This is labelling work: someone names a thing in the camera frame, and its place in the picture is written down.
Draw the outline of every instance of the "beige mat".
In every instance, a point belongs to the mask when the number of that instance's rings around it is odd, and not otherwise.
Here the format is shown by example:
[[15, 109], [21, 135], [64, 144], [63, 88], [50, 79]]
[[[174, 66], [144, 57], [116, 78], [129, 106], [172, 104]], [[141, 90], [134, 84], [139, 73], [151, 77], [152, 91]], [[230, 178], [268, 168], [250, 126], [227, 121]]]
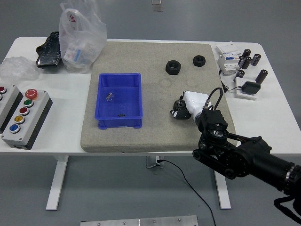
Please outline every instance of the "beige mat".
[[[206, 58], [203, 67], [193, 65], [193, 58]], [[165, 71], [169, 60], [182, 65], [178, 75]], [[101, 73], [140, 73], [142, 76], [143, 126], [134, 128], [99, 129], [94, 119]], [[198, 147], [201, 133], [193, 119], [175, 120], [170, 114], [174, 101], [183, 91], [210, 94], [221, 86], [210, 45], [108, 42], [94, 63], [85, 118], [81, 133], [81, 147], [86, 152], [137, 153], [193, 151]], [[216, 102], [218, 92], [212, 97]], [[225, 97], [219, 104], [228, 131], [234, 133], [233, 121]]]

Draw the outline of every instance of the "yellow button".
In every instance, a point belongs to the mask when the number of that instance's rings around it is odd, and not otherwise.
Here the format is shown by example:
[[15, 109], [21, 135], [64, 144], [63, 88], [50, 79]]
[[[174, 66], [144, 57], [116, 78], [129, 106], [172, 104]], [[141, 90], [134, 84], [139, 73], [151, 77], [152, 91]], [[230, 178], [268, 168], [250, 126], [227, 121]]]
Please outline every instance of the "yellow button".
[[22, 124], [25, 121], [25, 118], [21, 115], [15, 117], [15, 123]]

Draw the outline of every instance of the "blue storage box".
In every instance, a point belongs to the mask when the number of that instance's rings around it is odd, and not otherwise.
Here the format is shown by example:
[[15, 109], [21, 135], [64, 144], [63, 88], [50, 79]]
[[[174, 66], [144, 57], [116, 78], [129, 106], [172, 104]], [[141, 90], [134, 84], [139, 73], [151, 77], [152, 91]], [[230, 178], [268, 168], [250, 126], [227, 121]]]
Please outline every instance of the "blue storage box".
[[142, 91], [139, 73], [99, 75], [95, 118], [99, 129], [142, 126]]

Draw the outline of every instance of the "plastic bag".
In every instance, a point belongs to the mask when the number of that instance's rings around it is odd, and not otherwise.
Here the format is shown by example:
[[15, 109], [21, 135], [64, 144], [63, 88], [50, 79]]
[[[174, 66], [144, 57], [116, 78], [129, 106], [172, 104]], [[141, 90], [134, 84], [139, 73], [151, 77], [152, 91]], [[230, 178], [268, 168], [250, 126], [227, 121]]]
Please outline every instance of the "plastic bag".
[[107, 43], [106, 24], [96, 0], [61, 3], [60, 50], [68, 72], [86, 73]]
[[17, 84], [24, 80], [35, 80], [40, 72], [35, 62], [20, 56], [5, 58], [0, 64], [0, 81], [6, 84]]

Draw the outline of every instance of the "blue button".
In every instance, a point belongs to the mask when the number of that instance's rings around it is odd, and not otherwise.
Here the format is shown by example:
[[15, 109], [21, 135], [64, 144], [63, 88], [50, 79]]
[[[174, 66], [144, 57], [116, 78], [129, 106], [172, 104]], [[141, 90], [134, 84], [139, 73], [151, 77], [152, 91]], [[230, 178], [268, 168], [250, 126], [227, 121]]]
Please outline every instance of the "blue button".
[[19, 132], [19, 130], [20, 130], [20, 126], [17, 124], [13, 124], [9, 127], [9, 131], [11, 133], [17, 133], [17, 132]]

